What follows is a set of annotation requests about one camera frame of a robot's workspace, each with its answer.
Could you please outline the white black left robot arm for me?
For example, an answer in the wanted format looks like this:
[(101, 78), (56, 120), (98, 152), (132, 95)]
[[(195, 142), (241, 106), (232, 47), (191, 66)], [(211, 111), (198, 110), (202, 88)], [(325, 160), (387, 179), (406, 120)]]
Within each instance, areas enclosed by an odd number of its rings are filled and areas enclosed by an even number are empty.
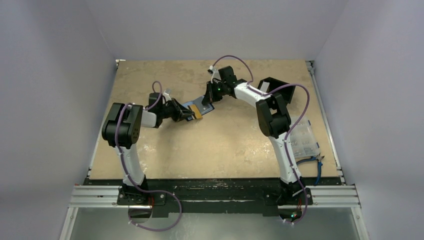
[(162, 93), (149, 94), (149, 105), (115, 102), (109, 109), (101, 129), (102, 138), (115, 149), (124, 173), (121, 186), (122, 195), (129, 195), (138, 205), (146, 203), (149, 194), (162, 193), (163, 190), (149, 190), (137, 153), (137, 142), (141, 128), (159, 128), (164, 119), (180, 122), (196, 113), (180, 104), (175, 98)]

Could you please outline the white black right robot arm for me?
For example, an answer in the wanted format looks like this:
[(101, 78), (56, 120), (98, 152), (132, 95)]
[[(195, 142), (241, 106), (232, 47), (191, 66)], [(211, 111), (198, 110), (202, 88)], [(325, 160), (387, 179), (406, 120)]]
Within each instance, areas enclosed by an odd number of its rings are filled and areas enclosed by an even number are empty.
[(278, 162), (279, 198), (288, 204), (294, 203), (306, 189), (290, 146), (290, 132), (295, 125), (291, 121), (287, 102), (281, 95), (282, 89), (290, 88), (292, 85), (280, 82), (279, 87), (271, 92), (264, 92), (252, 87), (244, 79), (237, 79), (231, 66), (216, 69), (211, 65), (208, 73), (211, 79), (206, 84), (202, 104), (218, 102), (223, 96), (228, 95), (256, 109), (259, 128), (270, 140)]

